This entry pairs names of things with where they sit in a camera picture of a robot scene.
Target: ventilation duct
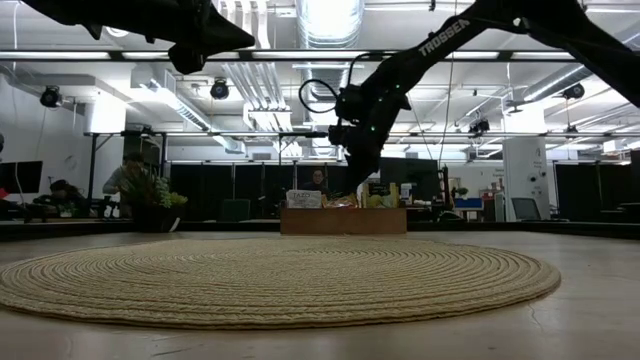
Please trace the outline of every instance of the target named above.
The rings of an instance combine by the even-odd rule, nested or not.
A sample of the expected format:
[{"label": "ventilation duct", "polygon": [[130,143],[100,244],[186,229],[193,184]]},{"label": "ventilation duct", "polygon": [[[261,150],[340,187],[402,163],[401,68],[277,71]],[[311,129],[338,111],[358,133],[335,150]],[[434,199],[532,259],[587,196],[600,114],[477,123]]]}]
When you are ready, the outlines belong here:
[{"label": "ventilation duct", "polygon": [[[627,47],[633,51],[640,50],[640,22],[635,23],[633,26],[617,33],[614,36],[621,41]],[[529,86],[520,92],[520,95],[514,94],[517,104],[523,102],[536,102],[545,99],[549,96],[555,95],[564,89],[577,84],[578,82],[588,78],[593,73],[587,69],[584,65],[571,64],[563,67],[562,69],[547,76],[543,80],[536,84]],[[487,116],[492,111],[499,109],[502,106],[504,97],[508,94],[508,90],[501,90],[493,94],[496,97],[492,97],[483,102],[476,108],[469,111],[465,117],[470,116],[475,112]]]},{"label": "ventilation duct", "polygon": [[[160,77],[154,74],[153,69],[147,64],[138,65],[131,72],[132,88],[146,88],[154,94],[158,101],[172,108],[180,117],[202,131],[220,131],[211,123],[207,115],[203,114],[187,98],[177,92],[176,83],[176,78],[169,71],[165,71],[164,76]],[[228,154],[246,153],[247,148],[242,142],[222,136],[214,136],[213,139],[224,146],[224,150]]]},{"label": "ventilation duct", "polygon": [[[640,22],[617,33],[615,38],[633,51],[640,50]],[[522,93],[522,98],[525,102],[540,101],[579,83],[591,75],[593,75],[591,70],[584,65],[567,65],[542,81],[529,86]]]},{"label": "ventilation duct", "polygon": [[[303,49],[348,49],[357,45],[364,15],[364,0],[296,0],[298,36]],[[348,70],[322,69],[310,63],[304,78],[321,79],[336,92],[344,85]],[[334,101],[322,85],[309,84],[318,101]]]}]

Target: spotlight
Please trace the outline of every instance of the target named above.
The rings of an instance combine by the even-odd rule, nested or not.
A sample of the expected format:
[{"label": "spotlight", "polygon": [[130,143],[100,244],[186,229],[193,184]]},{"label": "spotlight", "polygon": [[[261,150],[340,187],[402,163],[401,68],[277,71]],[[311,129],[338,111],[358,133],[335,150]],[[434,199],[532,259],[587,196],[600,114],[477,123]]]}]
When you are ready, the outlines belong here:
[{"label": "spotlight", "polygon": [[62,105],[62,96],[60,96],[60,88],[57,86],[47,86],[47,89],[40,96],[40,104],[48,108],[57,108]]},{"label": "spotlight", "polygon": [[487,119],[480,119],[475,124],[469,126],[469,132],[474,134],[482,134],[489,130],[491,130],[491,126]]},{"label": "spotlight", "polygon": [[561,95],[563,98],[567,100],[580,99],[581,97],[584,96],[584,86],[580,84],[575,84],[570,88],[566,89],[565,91],[563,91]]},{"label": "spotlight", "polygon": [[227,86],[227,79],[216,78],[213,86],[211,87],[211,97],[216,100],[224,100],[229,96],[229,87]]}]

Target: yellow object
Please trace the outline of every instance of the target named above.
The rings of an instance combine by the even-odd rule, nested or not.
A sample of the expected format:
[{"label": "yellow object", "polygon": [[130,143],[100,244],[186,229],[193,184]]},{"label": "yellow object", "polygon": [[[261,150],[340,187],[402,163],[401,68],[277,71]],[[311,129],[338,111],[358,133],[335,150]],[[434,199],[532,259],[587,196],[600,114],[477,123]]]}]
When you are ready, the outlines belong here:
[{"label": "yellow object", "polygon": [[361,204],[362,208],[397,208],[400,203],[400,193],[395,183],[389,184],[389,195],[378,194],[369,195],[369,184],[362,185]]}]

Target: fluorescent light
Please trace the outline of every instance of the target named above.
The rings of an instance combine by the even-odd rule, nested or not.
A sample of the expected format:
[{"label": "fluorescent light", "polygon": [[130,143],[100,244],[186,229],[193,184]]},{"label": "fluorescent light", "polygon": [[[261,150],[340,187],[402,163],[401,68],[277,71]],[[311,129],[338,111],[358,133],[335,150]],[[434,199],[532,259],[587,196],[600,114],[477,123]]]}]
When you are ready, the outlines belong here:
[{"label": "fluorescent light", "polygon": [[0,60],[109,60],[109,53],[102,51],[0,51]]},{"label": "fluorescent light", "polygon": [[353,60],[366,51],[335,51],[335,50],[285,50],[285,51],[258,51],[253,53],[254,59],[344,59]]},{"label": "fluorescent light", "polygon": [[277,132],[237,132],[237,131],[221,131],[214,132],[214,136],[238,136],[238,137],[278,137]]},{"label": "fluorescent light", "polygon": [[108,27],[107,26],[107,33],[113,37],[117,37],[117,38],[123,38],[127,35],[129,35],[129,32],[126,30],[121,30],[121,29],[116,29],[116,28],[112,28],[112,27]]},{"label": "fluorescent light", "polygon": [[442,12],[458,12],[461,13],[469,7],[470,4],[459,3],[457,6],[449,4],[438,4],[434,10],[430,9],[430,4],[420,3],[381,3],[381,4],[367,4],[365,5],[366,11],[442,11]]},{"label": "fluorescent light", "polygon": [[497,51],[454,51],[454,59],[495,59],[498,57]]},{"label": "fluorescent light", "polygon": [[[296,69],[296,70],[315,70],[315,69],[321,69],[321,70],[349,70],[349,64],[345,63],[345,64],[322,64],[322,63],[311,63],[311,64],[293,64],[291,65],[291,68]],[[364,65],[362,64],[355,64],[353,66],[354,69],[364,69]]]},{"label": "fluorescent light", "polygon": [[169,60],[169,54],[162,51],[127,51],[122,56],[131,60]]},{"label": "fluorescent light", "polygon": [[177,133],[167,133],[169,137],[192,137],[192,136],[208,136],[209,134],[206,132],[201,133],[193,133],[193,132],[177,132]]},{"label": "fluorescent light", "polygon": [[519,51],[513,53],[512,59],[527,60],[527,59],[573,59],[573,56],[567,52],[562,51],[542,51],[542,52],[527,52]]},{"label": "fluorescent light", "polygon": [[640,13],[638,4],[589,4],[587,13],[634,14]]}]

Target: round jute rug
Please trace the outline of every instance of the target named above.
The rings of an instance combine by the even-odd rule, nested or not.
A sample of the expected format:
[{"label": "round jute rug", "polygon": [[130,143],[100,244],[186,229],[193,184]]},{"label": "round jute rug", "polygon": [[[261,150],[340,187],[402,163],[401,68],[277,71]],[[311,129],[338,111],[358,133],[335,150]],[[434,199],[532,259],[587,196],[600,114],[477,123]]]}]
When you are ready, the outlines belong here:
[{"label": "round jute rug", "polygon": [[80,321],[209,329],[328,327],[472,313],[552,291],[509,251],[363,238],[173,240],[0,269],[0,303]]}]

